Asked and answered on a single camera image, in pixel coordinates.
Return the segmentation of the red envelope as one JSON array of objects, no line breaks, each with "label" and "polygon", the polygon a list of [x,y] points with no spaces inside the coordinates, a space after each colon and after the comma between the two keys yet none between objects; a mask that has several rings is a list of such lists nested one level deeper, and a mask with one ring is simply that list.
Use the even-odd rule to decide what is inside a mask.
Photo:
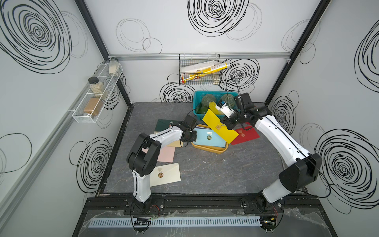
[{"label": "red envelope", "polygon": [[232,141],[231,145],[238,145],[260,138],[260,135],[250,123],[244,123],[241,128],[236,128],[235,131],[238,136]]}]

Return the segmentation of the light blue envelope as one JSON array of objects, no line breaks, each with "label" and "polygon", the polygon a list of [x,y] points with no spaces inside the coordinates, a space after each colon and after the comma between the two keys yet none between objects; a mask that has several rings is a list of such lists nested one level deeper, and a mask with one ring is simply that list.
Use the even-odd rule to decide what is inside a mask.
[{"label": "light blue envelope", "polygon": [[212,129],[197,127],[194,131],[196,131],[196,141],[193,142],[194,145],[226,147],[226,141]]}]

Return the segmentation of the yellow envelope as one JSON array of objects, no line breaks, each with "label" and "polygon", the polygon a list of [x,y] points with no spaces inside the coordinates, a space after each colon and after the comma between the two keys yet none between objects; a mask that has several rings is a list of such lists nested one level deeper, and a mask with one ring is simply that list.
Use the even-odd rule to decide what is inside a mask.
[{"label": "yellow envelope", "polygon": [[238,133],[233,129],[229,130],[210,109],[202,120],[228,144],[231,144],[238,137]]}]

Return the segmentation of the yellow plastic storage box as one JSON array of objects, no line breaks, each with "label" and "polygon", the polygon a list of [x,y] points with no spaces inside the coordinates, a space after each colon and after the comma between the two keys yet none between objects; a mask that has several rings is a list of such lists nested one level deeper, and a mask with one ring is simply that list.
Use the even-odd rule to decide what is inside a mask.
[{"label": "yellow plastic storage box", "polygon": [[[202,124],[199,124],[197,127],[201,127],[201,128],[208,128],[210,129],[208,126],[206,125],[202,125]],[[216,153],[216,154],[222,154],[223,152],[225,152],[228,147],[229,147],[229,144],[226,142],[226,147],[225,148],[220,148],[220,147],[212,147],[212,146],[199,146],[199,145],[194,145],[193,142],[191,143],[195,148],[197,149],[200,149],[200,150],[203,150],[203,151],[208,151],[208,152],[211,152],[211,153]]]}]

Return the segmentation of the pink envelope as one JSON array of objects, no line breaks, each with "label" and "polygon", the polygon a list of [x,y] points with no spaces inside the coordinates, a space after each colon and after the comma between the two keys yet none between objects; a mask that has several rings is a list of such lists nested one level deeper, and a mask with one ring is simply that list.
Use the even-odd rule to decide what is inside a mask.
[{"label": "pink envelope", "polygon": [[158,162],[163,163],[173,163],[175,147],[166,146],[160,150],[160,154],[158,157]]}]

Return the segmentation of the cream white envelope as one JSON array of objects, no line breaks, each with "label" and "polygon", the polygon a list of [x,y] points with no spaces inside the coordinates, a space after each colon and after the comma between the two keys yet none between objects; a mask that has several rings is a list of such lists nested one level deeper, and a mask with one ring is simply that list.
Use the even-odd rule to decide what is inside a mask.
[{"label": "cream white envelope", "polygon": [[157,166],[150,174],[150,187],[181,181],[178,163]]}]

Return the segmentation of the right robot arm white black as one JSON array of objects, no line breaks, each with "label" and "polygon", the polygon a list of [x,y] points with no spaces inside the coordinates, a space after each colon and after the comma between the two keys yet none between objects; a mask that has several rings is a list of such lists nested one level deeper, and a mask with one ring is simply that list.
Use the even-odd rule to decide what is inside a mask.
[{"label": "right robot arm white black", "polygon": [[322,158],[317,153],[311,154],[296,142],[265,103],[252,102],[247,93],[234,97],[234,101],[236,110],[227,101],[220,100],[216,104],[216,109],[225,115],[221,123],[228,129],[246,122],[251,124],[271,142],[287,165],[275,182],[260,191],[256,200],[259,211],[268,212],[276,201],[316,181]]}]

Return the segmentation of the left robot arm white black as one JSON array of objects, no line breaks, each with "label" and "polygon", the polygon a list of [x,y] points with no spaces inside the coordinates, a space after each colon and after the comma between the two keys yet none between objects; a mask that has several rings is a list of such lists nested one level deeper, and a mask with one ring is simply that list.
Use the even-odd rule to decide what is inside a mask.
[{"label": "left robot arm white black", "polygon": [[126,158],[134,179],[133,196],[138,204],[145,205],[151,199],[150,174],[156,167],[161,149],[176,141],[196,141],[196,125],[197,119],[187,115],[159,133],[138,135]]}]

